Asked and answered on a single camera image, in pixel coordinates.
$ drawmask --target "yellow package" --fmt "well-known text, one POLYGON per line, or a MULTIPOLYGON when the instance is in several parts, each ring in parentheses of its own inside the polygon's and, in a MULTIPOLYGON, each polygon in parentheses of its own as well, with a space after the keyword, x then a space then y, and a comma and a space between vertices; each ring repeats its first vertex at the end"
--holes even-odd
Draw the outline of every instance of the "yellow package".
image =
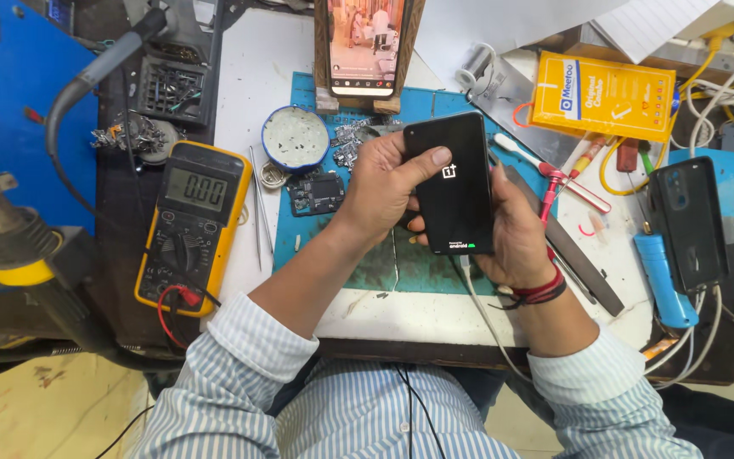
POLYGON ((666 142, 675 71, 544 51, 531 121, 666 142))

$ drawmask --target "black phone case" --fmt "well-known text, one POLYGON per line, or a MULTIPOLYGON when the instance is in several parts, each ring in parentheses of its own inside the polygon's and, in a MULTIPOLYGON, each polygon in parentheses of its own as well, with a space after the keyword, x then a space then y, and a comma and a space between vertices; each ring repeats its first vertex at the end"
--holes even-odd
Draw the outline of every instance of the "black phone case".
POLYGON ((416 187, 432 252, 493 252, 494 213, 483 114, 471 111, 410 124, 404 128, 404 143, 408 158, 442 145, 452 150, 452 164, 416 187))
POLYGON ((702 156, 650 174, 650 223, 661 234, 673 276, 683 295, 715 285, 729 274, 712 159, 702 156))

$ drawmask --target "smartphone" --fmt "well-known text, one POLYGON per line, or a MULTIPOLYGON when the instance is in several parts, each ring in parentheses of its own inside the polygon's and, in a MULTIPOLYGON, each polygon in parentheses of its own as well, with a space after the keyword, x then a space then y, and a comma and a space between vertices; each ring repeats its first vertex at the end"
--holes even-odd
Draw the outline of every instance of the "smartphone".
POLYGON ((727 243, 712 159, 699 156, 657 169, 647 190, 651 224, 664 241, 673 288, 687 295, 727 278, 727 243))
POLYGON ((415 189, 432 252, 493 252, 483 114, 471 111, 410 124, 404 128, 404 143, 411 158, 442 145, 452 151, 452 163, 415 189))
POLYGON ((412 2, 372 0, 353 5, 327 0, 327 63, 335 96, 392 96, 407 3, 412 2))

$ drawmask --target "phone screen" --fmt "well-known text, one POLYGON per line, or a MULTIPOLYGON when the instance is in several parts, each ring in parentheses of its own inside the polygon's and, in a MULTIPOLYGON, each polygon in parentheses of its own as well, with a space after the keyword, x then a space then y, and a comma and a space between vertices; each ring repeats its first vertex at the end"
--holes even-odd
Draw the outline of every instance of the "phone screen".
POLYGON ((433 253, 493 252, 483 115, 467 112, 411 124, 404 129, 404 143, 410 156, 441 145, 452 151, 452 163, 416 187, 433 253))
POLYGON ((334 94, 393 93, 405 1, 409 0, 328 0, 334 94))

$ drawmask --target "man's right hand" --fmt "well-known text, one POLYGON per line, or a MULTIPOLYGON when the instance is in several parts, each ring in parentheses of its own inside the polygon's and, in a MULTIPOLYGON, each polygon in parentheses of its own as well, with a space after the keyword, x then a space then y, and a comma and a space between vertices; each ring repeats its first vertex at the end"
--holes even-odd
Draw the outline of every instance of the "man's right hand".
MULTIPOLYGON (((494 255, 476 255, 478 266, 493 282, 509 287, 534 288, 549 283, 556 270, 545 249, 545 229, 523 192, 506 178, 500 162, 492 172, 492 200, 494 255)), ((418 200, 412 198, 408 207, 418 210, 418 200)), ((415 217, 407 228, 423 231, 423 217, 415 217)), ((418 242, 428 245, 426 235, 419 235, 418 242)))

